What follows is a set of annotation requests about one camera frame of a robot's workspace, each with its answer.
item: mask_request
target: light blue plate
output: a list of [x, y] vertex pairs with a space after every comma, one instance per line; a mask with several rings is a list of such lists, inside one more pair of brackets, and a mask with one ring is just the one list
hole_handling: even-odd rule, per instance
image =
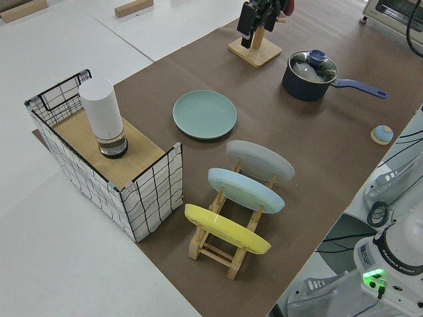
[[270, 188], [231, 170], [211, 168], [208, 179], [217, 192], [224, 188], [225, 197], [246, 208], [258, 210], [262, 205], [263, 213], [278, 213], [285, 207], [283, 199]]
[[215, 139], [231, 131], [237, 121], [237, 111], [225, 96], [214, 91], [197, 90], [176, 101], [173, 120], [191, 137]]

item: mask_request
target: wooden mug holder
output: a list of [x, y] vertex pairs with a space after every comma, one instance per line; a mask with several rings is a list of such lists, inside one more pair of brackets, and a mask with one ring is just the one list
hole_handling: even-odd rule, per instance
[[243, 60], [249, 62], [254, 67], [262, 67], [275, 57], [278, 57], [282, 49], [267, 39], [263, 38], [264, 27], [260, 26], [254, 33], [251, 48], [245, 48], [241, 45], [242, 38], [230, 43], [228, 49], [237, 54]]

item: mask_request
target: pan handle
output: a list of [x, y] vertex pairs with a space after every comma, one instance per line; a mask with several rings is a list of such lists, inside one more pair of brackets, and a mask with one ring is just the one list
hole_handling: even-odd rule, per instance
[[364, 91], [368, 94], [371, 94], [373, 96], [376, 96], [381, 99], [388, 98], [388, 94], [382, 90], [379, 90], [378, 88], [363, 84], [359, 81], [353, 81], [352, 79], [339, 79], [335, 82], [330, 83], [335, 88], [347, 88], [352, 87], [361, 91]]

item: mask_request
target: plate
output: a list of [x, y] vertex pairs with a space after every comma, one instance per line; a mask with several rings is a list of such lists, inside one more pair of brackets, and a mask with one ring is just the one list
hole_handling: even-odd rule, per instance
[[265, 254], [270, 249], [269, 242], [261, 236], [207, 209], [187, 203], [185, 217], [200, 228], [238, 248], [254, 254]]
[[263, 206], [263, 213], [278, 213], [285, 207], [284, 200], [270, 188], [231, 170], [211, 168], [208, 180], [217, 192], [224, 188], [226, 198], [246, 208], [256, 211]]
[[237, 121], [237, 111], [224, 95], [196, 90], [175, 102], [173, 120], [179, 129], [191, 137], [216, 139], [231, 131]]
[[277, 175], [275, 183], [285, 183], [295, 175], [291, 163], [278, 153], [247, 141], [230, 141], [226, 154], [232, 161], [241, 160], [241, 170], [251, 176], [269, 182]]

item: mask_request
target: saucepan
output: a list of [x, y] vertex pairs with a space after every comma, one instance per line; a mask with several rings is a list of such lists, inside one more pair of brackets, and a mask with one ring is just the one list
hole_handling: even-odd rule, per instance
[[297, 99], [313, 101], [322, 98], [329, 86], [352, 87], [378, 98], [388, 94], [378, 88], [351, 79], [338, 79], [336, 65], [320, 50], [300, 51], [288, 60], [282, 84]]

